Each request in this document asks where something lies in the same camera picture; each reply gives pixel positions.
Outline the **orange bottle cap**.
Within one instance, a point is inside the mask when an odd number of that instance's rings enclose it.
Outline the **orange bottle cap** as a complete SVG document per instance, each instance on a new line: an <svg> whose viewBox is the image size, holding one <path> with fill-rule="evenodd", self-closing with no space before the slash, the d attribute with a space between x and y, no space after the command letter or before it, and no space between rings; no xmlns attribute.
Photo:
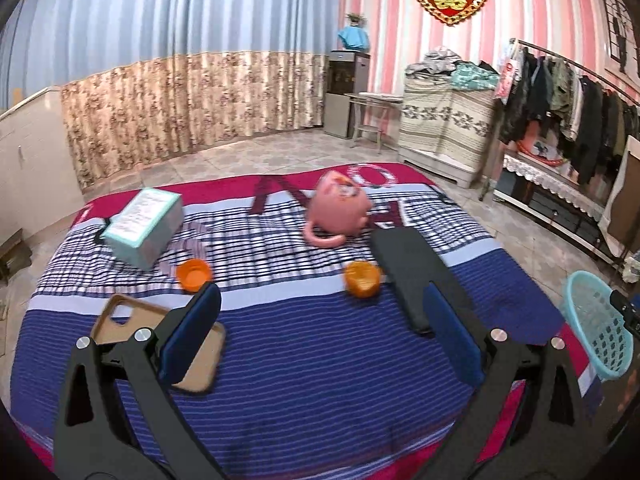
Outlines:
<svg viewBox="0 0 640 480"><path fill-rule="evenodd" d="M213 278L212 269L202 259L189 259L176 267L176 279L181 288L189 294L195 294L206 283L213 281Z"/></svg>

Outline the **orange fruit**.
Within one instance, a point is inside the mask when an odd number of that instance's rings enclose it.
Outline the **orange fruit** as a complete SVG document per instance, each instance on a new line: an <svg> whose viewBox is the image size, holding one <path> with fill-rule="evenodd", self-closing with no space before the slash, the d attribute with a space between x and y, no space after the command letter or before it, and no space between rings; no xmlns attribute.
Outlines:
<svg viewBox="0 0 640 480"><path fill-rule="evenodd" d="M343 278L349 295L367 299L380 291L382 272L376 264L369 261L354 261L344 267Z"/></svg>

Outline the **light blue plastic basket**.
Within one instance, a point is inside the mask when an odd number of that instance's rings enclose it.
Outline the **light blue plastic basket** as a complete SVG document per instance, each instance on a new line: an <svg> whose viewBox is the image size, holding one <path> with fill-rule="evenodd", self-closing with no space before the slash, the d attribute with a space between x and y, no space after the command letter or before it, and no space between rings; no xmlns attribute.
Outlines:
<svg viewBox="0 0 640 480"><path fill-rule="evenodd" d="M567 278L560 311L604 382L623 377L634 356L634 337L610 303L613 289L597 275L576 271Z"/></svg>

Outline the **brown board with white edge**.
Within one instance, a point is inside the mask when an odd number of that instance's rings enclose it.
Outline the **brown board with white edge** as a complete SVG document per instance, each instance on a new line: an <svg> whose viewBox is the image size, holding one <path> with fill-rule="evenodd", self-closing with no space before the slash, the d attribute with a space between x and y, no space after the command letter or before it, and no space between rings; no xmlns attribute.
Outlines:
<svg viewBox="0 0 640 480"><path fill-rule="evenodd" d="M599 221L602 237L614 258L639 249L639 184L639 141L630 136Z"/></svg>

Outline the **low tv cabinet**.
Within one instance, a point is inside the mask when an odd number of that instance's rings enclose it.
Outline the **low tv cabinet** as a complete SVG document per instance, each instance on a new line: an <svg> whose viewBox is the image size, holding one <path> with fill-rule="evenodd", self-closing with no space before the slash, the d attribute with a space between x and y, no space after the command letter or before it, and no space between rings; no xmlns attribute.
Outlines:
<svg viewBox="0 0 640 480"><path fill-rule="evenodd" d="M565 167L567 164L555 169L566 177ZM620 261L619 258L611 255L605 244L599 228L600 220L593 220L588 214L583 214L579 209L541 186L505 170L503 165L494 189L494 196L496 200L525 212L548 230L560 234L587 254L599 258L610 266Z"/></svg>

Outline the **white lace cover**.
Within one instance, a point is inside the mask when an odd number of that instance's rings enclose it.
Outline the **white lace cover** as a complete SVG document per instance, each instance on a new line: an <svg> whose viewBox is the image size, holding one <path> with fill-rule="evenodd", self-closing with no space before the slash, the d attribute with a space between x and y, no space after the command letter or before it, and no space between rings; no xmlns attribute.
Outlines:
<svg viewBox="0 0 640 480"><path fill-rule="evenodd" d="M506 153L503 155L503 168L541 186L544 190L562 198L567 203L599 221L604 213L604 206L588 194L582 192L578 184L564 177L558 170L537 162L524 154Z"/></svg>

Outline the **hanging dark clothes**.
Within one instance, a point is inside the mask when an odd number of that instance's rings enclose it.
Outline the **hanging dark clothes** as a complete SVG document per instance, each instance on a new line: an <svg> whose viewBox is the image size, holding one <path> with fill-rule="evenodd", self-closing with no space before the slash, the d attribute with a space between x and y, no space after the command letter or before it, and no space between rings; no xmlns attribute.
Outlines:
<svg viewBox="0 0 640 480"><path fill-rule="evenodd" d="M613 181L627 139L639 136L639 107L563 61L535 52L521 48L502 69L499 141L516 150L521 140L555 146L579 185L596 177Z"/></svg>

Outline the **teal white carton box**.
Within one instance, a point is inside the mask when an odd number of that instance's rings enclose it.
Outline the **teal white carton box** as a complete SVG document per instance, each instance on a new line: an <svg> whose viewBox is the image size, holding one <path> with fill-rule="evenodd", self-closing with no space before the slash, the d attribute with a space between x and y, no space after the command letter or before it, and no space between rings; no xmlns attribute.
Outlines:
<svg viewBox="0 0 640 480"><path fill-rule="evenodd" d="M180 194L142 188L125 208L108 220L99 240L114 257L149 271L183 222Z"/></svg>

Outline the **black flat case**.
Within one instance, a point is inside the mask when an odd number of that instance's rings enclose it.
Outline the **black flat case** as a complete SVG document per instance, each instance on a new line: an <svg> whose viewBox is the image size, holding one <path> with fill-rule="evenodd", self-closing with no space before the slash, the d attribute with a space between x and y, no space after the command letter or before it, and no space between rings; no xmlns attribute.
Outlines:
<svg viewBox="0 0 640 480"><path fill-rule="evenodd" d="M369 245L414 332L433 336L444 326L475 341L485 338L471 297L417 229L377 229Z"/></svg>

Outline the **striped blue red blanket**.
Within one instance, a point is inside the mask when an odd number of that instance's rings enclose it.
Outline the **striped blue red blanket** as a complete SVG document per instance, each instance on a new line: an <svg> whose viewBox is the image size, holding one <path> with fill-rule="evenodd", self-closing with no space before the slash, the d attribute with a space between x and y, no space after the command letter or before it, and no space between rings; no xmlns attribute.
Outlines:
<svg viewBox="0 0 640 480"><path fill-rule="evenodd" d="M314 189L329 170L355 181L372 208L357 236L319 248L304 240L303 228ZM198 258L220 290L216 322L226 329L224 351L212 390L170 385L167 391L224 472L221 479L422 479L420 470L474 389L456 375L435 335L412 330L375 261L372 232L393 228L420 232L488 330L501 328L520 344L564 341L590 428L590 469L599 460L603 443L589 414L596 374L579 340L496 240L416 170L338 167L166 191L181 195L183 222L151 270L116 259L99 240L108 220L136 196L112 194L86 207L30 300L12 367L11 414L29 444L53 463L58 404L78 339L90 337L116 294L169 311L185 307L196 293L181 288L176 267ZM344 267L354 261L380 268L377 295L346 292ZM117 391L144 454L161 462L128 382L118 382ZM524 393L524 382L514 382L480 464L501 450Z"/></svg>

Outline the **patterned cloth covered chest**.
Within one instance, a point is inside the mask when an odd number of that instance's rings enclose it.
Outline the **patterned cloth covered chest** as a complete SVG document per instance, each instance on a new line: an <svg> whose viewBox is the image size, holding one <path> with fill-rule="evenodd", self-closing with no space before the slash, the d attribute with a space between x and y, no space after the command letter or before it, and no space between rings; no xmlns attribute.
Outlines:
<svg viewBox="0 0 640 480"><path fill-rule="evenodd" d="M448 76L408 78L398 158L469 188L484 168L494 116L491 89L458 89Z"/></svg>

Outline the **white cabinet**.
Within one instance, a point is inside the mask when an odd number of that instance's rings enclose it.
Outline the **white cabinet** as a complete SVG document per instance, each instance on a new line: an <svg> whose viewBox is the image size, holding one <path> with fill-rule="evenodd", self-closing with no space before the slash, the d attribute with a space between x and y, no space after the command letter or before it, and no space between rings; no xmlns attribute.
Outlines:
<svg viewBox="0 0 640 480"><path fill-rule="evenodd" d="M85 205L63 125L61 90L44 88L1 114L1 239L29 238Z"/></svg>

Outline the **framed silhouette picture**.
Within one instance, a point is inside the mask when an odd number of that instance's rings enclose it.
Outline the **framed silhouette picture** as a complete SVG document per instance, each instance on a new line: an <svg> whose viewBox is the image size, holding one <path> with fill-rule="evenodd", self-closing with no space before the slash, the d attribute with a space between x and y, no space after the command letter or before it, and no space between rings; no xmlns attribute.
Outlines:
<svg viewBox="0 0 640 480"><path fill-rule="evenodd" d="M634 24L622 0L601 0L604 15L605 69L639 90L639 48Z"/></svg>

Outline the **metal clothes rack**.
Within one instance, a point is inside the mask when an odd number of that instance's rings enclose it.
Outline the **metal clothes rack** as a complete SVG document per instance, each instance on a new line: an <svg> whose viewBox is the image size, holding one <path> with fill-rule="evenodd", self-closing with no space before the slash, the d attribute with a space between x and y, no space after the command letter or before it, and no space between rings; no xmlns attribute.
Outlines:
<svg viewBox="0 0 640 480"><path fill-rule="evenodd" d="M574 69L577 70L581 75L588 75L595 80L600 81L600 83L604 84L605 87L608 88L608 90L612 90L619 96L622 96L628 104L639 106L639 101L634 99L628 92L620 88L620 86L606 79L605 76L601 76L597 72L590 70L590 68L579 64L575 60L560 55L558 52L554 52L547 48L537 46L536 44L531 44L530 42L527 42L525 40L511 38L509 40L508 58L514 58L514 56L518 54L518 51L521 48L529 48L529 50L543 53L547 55L548 58L553 58L555 61L563 61L565 64L574 67ZM496 124L494 130L492 130L491 133L491 140L488 146L488 155L482 172L482 186L480 187L480 194L478 194L478 199L480 200L480 202L482 202L487 195L494 192L495 186L497 185L497 181L492 178L492 172L497 167L497 160L499 158L499 155L502 153L501 144L499 142L499 131L500 125Z"/></svg>

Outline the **pile of folded clothes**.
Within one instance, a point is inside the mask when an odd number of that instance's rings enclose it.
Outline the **pile of folded clothes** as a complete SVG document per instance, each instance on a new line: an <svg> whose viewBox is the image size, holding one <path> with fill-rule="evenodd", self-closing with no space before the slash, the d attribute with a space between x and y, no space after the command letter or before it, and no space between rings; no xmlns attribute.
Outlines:
<svg viewBox="0 0 640 480"><path fill-rule="evenodd" d="M454 90L495 90L499 75L484 62L475 64L465 61L450 49L437 48L424 54L421 61L409 64L405 76L412 79L448 81Z"/></svg>

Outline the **pink teapot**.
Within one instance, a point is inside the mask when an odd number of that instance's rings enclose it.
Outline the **pink teapot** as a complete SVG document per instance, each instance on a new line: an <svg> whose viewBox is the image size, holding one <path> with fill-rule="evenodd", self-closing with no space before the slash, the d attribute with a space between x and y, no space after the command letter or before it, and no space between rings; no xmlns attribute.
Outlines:
<svg viewBox="0 0 640 480"><path fill-rule="evenodd" d="M372 208L367 193L350 177L327 171L306 208L303 237L311 246L337 248L367 225Z"/></svg>

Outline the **small metal folding table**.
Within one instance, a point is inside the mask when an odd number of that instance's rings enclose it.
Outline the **small metal folding table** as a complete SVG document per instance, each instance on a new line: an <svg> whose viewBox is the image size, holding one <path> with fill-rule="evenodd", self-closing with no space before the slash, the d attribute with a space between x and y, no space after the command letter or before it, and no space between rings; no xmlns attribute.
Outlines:
<svg viewBox="0 0 640 480"><path fill-rule="evenodd" d="M346 96L354 121L349 146L354 148L360 139L372 136L378 153L381 153L386 136L385 125L390 116L401 111L402 96L375 92L347 93Z"/></svg>

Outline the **grey water dispenser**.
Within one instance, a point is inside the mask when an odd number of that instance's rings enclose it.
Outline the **grey water dispenser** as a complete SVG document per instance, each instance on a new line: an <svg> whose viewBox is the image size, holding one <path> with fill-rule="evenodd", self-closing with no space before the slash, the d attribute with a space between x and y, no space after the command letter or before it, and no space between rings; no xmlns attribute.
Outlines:
<svg viewBox="0 0 640 480"><path fill-rule="evenodd" d="M350 96L366 91L369 84L370 55L355 50L333 50L326 72L323 129L331 136L349 139L352 135Z"/></svg>

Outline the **blue and floral curtain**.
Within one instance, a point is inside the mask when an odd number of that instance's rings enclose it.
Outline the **blue and floral curtain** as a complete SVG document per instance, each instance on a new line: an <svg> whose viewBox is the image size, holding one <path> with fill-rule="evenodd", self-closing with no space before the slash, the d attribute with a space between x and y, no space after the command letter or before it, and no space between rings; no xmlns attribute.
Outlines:
<svg viewBox="0 0 640 480"><path fill-rule="evenodd" d="M1 104L58 87L81 186L322 122L338 0L1 0Z"/></svg>

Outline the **blue covered water bottle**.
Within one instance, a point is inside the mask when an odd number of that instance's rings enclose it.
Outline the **blue covered water bottle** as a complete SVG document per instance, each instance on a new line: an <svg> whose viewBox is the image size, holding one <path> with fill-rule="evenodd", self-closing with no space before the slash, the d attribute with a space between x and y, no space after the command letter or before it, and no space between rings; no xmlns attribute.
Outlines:
<svg viewBox="0 0 640 480"><path fill-rule="evenodd" d="M360 26L345 26L337 34L341 45L346 50L368 53L370 40L367 32Z"/></svg>

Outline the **small potted plant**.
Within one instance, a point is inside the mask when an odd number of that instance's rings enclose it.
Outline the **small potted plant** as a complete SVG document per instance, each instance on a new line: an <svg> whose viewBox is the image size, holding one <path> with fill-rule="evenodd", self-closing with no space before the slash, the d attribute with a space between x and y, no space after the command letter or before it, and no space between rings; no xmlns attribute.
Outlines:
<svg viewBox="0 0 640 480"><path fill-rule="evenodd" d="M349 26L363 28L367 24L367 19L363 14L356 12L348 12L346 14L346 20Z"/></svg>

